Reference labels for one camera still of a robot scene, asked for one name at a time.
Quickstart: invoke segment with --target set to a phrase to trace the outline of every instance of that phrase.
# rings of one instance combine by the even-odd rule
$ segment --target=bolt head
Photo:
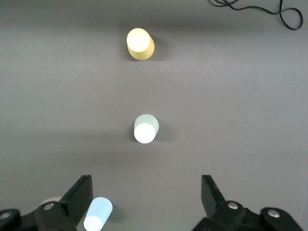
[[[50,210],[54,207],[54,204],[53,203],[50,203],[50,204],[47,204],[43,207],[44,210]]]
[[[0,216],[0,220],[4,220],[6,218],[9,218],[11,216],[11,213],[3,213],[1,216]]]
[[[235,202],[229,202],[228,207],[231,208],[231,209],[238,209],[239,208],[239,206]]]
[[[268,214],[269,214],[271,217],[273,217],[273,218],[279,218],[279,217],[280,217],[279,212],[277,212],[277,211],[274,210],[274,209],[270,209],[270,210],[268,211]]]

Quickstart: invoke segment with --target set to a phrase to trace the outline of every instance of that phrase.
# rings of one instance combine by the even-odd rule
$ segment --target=cable
[[[299,28],[301,28],[301,26],[303,25],[303,15],[302,13],[299,11],[299,9],[297,8],[293,8],[293,7],[290,7],[290,8],[286,8],[286,9],[283,9],[282,10],[282,0],[280,0],[280,4],[279,4],[279,11],[278,12],[271,12],[265,8],[262,8],[262,7],[259,7],[259,6],[246,6],[246,7],[242,7],[242,8],[234,8],[232,5],[237,3],[239,0],[233,0],[231,2],[228,2],[227,0],[222,0],[222,1],[219,1],[219,0],[214,0],[218,5],[212,3],[210,0],[208,0],[211,5],[213,6],[216,6],[216,7],[226,7],[226,6],[229,6],[231,9],[235,10],[235,11],[241,11],[241,10],[246,10],[246,9],[255,9],[255,10],[260,10],[260,11],[263,11],[263,12],[266,12],[266,13],[269,13],[269,14],[272,14],[272,15],[279,15],[280,17],[280,20],[282,22],[282,24],[290,29],[290,30],[298,30]],[[299,26],[298,27],[290,27],[283,19],[282,17],[282,12],[284,11],[289,11],[289,10],[292,10],[292,11],[296,11],[299,15]]]

